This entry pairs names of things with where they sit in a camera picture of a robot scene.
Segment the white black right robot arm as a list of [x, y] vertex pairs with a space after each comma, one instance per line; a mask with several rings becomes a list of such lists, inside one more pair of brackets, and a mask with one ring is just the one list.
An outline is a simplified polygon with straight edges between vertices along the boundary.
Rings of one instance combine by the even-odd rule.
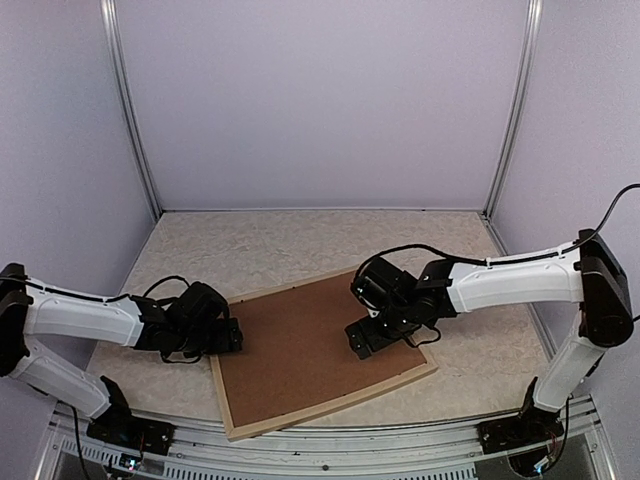
[[575, 240], [537, 252], [474, 259], [435, 255], [414, 276], [387, 261], [381, 251], [365, 260], [350, 284], [365, 317], [345, 329], [351, 350], [366, 359], [396, 342], [410, 347], [420, 328], [430, 331], [444, 318], [491, 307], [526, 304], [536, 313], [554, 304], [572, 309], [565, 335], [544, 329], [554, 350], [545, 373], [532, 380], [511, 433], [535, 442], [558, 417], [574, 390], [599, 366], [604, 354], [632, 336], [628, 277], [600, 230], [582, 229]]

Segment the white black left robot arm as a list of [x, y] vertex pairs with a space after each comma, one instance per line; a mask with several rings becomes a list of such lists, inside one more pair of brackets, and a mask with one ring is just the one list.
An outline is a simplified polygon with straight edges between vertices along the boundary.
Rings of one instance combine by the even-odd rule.
[[88, 373], [53, 350], [50, 339], [108, 343], [155, 352], [162, 362], [185, 363], [235, 353], [243, 346], [228, 301], [196, 281], [181, 294], [97, 296], [41, 283], [20, 263], [1, 270], [1, 374], [53, 396], [83, 413], [121, 445], [133, 443], [144, 420], [135, 416], [118, 384]]

